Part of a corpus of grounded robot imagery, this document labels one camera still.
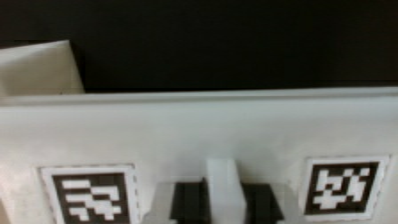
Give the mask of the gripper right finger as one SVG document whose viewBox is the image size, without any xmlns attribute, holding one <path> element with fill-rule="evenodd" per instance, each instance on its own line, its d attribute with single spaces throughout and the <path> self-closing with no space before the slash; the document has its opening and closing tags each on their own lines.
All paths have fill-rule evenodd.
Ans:
<svg viewBox="0 0 398 224">
<path fill-rule="evenodd" d="M 285 220 L 273 187 L 265 183 L 244 183 L 248 202 L 244 224 L 278 224 Z"/>
</svg>

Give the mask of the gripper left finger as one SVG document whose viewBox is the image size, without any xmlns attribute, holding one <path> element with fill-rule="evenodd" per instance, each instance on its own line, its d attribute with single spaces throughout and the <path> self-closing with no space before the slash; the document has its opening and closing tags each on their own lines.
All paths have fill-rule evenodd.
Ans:
<svg viewBox="0 0 398 224">
<path fill-rule="evenodd" d="M 177 224 L 210 224 L 209 182 L 178 182 L 173 195 L 171 219 Z"/>
</svg>

